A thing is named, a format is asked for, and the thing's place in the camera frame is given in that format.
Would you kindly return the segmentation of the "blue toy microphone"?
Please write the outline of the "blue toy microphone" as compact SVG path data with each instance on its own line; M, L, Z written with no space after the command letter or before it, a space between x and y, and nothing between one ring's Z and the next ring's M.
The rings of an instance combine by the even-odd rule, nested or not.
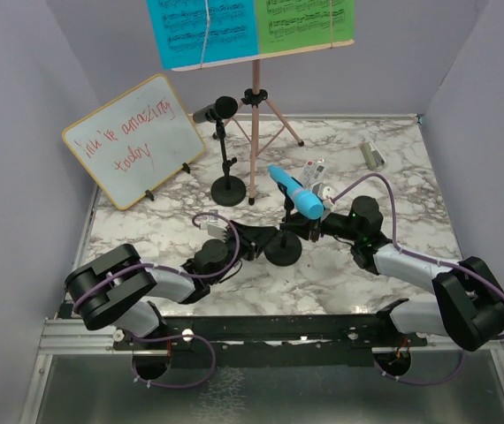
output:
M317 220L325 212L324 204L308 189L295 181L289 174L276 165L267 167L271 179L285 188L285 194L291 199L300 214L310 220Z

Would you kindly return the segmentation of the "black mic stand front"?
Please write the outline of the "black mic stand front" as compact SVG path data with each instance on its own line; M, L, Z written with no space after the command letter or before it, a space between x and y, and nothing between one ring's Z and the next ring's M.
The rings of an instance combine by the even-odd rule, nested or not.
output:
M295 264L302 255L302 243L299 238L284 228L288 223L294 209L294 202L286 192L286 187L278 183L278 189L284 195L285 215L276 236L269 242L264 250L264 255L269 263L278 267L287 267Z

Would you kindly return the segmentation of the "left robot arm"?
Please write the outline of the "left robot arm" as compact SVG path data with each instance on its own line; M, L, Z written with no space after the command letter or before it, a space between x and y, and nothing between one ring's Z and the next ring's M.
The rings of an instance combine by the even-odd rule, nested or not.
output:
M164 338L164 320L144 297L194 304L230 278L237 264L255 260L277 232L274 226L231 221L176 269L145 262L133 245L123 244L74 270L65 288L88 330L115 326L134 334L141 346L155 348Z

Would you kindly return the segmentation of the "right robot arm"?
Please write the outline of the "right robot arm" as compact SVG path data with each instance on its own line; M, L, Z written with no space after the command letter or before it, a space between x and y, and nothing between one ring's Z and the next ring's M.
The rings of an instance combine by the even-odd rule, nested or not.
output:
M396 345L409 333L424 333L449 337L474 352L504 335L504 292L484 261L443 261L396 247L381 231L383 220L375 199L358 196L346 215L332 212L311 220L295 212L282 227L305 240L329 236L349 241L360 269L434 295L433 301L403 300L389 307L375 324L377 339L384 345Z

